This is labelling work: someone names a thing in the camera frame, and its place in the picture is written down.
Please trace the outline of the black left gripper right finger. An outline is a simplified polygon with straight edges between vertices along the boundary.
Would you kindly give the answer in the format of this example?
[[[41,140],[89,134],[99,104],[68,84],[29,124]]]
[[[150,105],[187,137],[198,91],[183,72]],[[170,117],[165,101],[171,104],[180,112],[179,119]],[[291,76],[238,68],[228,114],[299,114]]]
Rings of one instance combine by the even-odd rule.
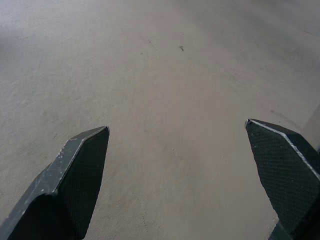
[[[320,155],[299,133],[257,119],[245,123],[260,182],[278,221],[270,240],[320,238]]]

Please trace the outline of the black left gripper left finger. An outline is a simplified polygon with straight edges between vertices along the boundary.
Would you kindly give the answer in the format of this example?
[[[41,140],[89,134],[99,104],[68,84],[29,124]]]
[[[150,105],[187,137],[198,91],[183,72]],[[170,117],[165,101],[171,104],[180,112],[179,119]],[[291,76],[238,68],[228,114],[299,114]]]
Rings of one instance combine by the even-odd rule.
[[[70,138],[0,226],[2,240],[82,240],[100,192],[110,130]]]

